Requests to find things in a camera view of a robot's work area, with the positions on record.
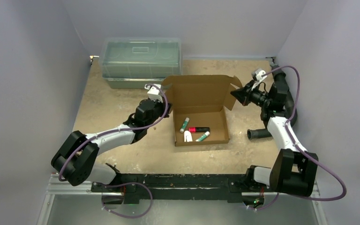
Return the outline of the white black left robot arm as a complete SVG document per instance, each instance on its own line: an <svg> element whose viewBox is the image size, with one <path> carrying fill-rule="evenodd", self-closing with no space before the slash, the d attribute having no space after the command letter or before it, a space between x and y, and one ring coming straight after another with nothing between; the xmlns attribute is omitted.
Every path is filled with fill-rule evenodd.
<svg viewBox="0 0 360 225"><path fill-rule="evenodd" d="M117 191L121 186L119 170L111 164L96 163L97 156L144 138L150 127L169 116L171 106L166 100L144 99L125 122L112 130L95 134L73 131L53 156L51 166L72 186L91 181L103 184L110 192Z"/></svg>

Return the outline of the brown cardboard box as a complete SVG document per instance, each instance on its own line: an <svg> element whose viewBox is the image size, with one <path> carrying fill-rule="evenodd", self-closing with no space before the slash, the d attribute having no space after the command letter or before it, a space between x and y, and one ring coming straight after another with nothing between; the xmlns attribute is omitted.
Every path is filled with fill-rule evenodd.
<svg viewBox="0 0 360 225"><path fill-rule="evenodd" d="M174 123L176 147L227 144L230 141L226 110L232 110L236 98L231 91L242 86L239 78L228 75L171 75L162 81ZM193 133L192 142L180 132L185 118L187 127L209 127L210 135L196 141L202 132Z"/></svg>

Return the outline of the red black marker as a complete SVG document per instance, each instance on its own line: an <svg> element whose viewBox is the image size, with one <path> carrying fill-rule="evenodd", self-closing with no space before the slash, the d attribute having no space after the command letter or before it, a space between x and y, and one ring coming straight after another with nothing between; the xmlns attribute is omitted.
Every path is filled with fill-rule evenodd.
<svg viewBox="0 0 360 225"><path fill-rule="evenodd" d="M205 133L205 132L209 132L210 128L209 127L189 127L188 131L190 133Z"/></svg>

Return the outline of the clear plastic storage bin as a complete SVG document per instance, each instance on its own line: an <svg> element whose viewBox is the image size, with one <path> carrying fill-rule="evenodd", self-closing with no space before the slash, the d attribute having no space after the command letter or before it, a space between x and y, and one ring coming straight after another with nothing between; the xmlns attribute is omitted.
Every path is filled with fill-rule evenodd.
<svg viewBox="0 0 360 225"><path fill-rule="evenodd" d="M102 78L112 89L142 89L182 74L181 40L173 37L107 38L99 56Z"/></svg>

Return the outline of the green white marker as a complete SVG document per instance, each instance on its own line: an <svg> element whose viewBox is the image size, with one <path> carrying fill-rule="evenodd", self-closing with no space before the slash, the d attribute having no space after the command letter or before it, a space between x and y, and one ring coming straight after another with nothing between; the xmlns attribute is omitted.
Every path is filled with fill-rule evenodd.
<svg viewBox="0 0 360 225"><path fill-rule="evenodd" d="M201 135L199 138L197 138L196 142L202 142L204 139L206 139L210 135L210 131L206 131L203 135Z"/></svg>
<svg viewBox="0 0 360 225"><path fill-rule="evenodd" d="M181 133L184 133L184 131L185 131L186 128L187 128L188 123L189 123L189 117L186 117L186 118L184 119L183 123L182 123L181 128L180 128L180 132L181 132Z"/></svg>

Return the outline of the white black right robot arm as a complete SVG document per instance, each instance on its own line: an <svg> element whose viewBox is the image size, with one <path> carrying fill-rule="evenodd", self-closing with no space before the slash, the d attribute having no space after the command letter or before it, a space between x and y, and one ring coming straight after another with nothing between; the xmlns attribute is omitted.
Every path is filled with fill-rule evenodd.
<svg viewBox="0 0 360 225"><path fill-rule="evenodd" d="M293 136L291 126L294 101L287 83L284 80L275 81L269 92L260 91L259 87L266 77L265 71L259 69L252 73L252 80L243 88L231 91L243 106L253 103L261 107L260 117L265 128L248 130L248 139L271 136L279 149L272 168L252 165L247 169L244 184L251 191L264 184L275 192L308 197L312 194L317 171L317 165L312 160L318 157L302 146L296 146L298 140Z"/></svg>

